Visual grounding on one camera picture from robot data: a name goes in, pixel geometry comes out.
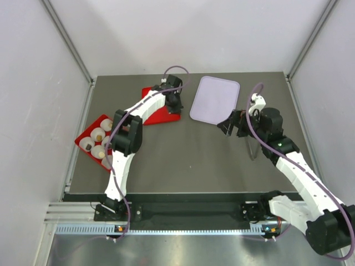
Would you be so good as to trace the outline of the red box lid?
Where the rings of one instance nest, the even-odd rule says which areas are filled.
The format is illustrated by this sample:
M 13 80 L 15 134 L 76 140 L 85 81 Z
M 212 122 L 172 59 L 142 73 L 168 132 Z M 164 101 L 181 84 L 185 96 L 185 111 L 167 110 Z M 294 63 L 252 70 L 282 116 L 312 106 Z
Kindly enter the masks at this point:
M 167 99 L 168 96 L 159 93 L 143 105 L 139 116 L 144 126 L 176 122 L 181 119 L 180 114 L 170 112 Z

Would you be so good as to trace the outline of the metal tongs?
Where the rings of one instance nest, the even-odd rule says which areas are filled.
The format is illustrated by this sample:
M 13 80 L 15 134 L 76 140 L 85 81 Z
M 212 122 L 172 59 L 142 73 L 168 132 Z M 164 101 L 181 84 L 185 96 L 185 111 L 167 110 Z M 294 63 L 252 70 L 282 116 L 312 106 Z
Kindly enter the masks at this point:
M 260 143 L 256 139 L 249 136 L 246 138 L 245 143 L 251 161 L 255 161 L 261 150 Z

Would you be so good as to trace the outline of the red chocolate box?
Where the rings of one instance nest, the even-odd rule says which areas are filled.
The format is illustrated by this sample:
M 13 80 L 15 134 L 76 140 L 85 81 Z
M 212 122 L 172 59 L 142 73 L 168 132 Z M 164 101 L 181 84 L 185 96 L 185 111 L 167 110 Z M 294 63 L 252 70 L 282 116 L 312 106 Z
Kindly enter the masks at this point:
M 107 115 L 101 115 L 75 139 L 75 144 L 107 171 L 113 166 L 115 173 L 120 169 L 128 173 L 142 143 L 143 120 L 129 115 L 111 139 L 115 125 Z

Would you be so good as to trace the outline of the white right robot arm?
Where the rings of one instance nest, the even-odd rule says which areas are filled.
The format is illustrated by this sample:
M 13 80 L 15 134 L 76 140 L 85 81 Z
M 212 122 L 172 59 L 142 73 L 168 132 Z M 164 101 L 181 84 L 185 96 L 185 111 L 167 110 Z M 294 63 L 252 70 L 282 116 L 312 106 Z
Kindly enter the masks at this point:
M 347 206 L 314 174 L 298 146 L 283 133 L 283 117 L 275 108 L 234 110 L 218 123 L 230 136 L 238 129 L 238 137 L 251 136 L 262 146 L 263 154 L 292 183 L 305 202 L 300 206 L 280 191 L 260 196 L 259 213 L 265 219 L 280 217 L 301 231 L 311 248 L 319 255 L 349 247 L 342 260 L 354 253 L 354 205 Z

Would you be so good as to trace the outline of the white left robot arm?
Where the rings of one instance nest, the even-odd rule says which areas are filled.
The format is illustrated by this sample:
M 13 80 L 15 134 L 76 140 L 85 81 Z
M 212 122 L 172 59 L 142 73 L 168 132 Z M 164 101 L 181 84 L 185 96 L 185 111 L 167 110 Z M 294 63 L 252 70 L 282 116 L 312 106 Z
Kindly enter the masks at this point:
M 180 78 L 168 75 L 135 105 L 115 112 L 109 136 L 112 159 L 107 159 L 110 177 L 104 194 L 99 197 L 101 205 L 113 220 L 130 214 L 125 199 L 126 183 L 131 162 L 143 141 L 143 123 L 165 106 L 172 114 L 180 114 L 183 108 L 180 99 L 182 88 L 183 81 Z

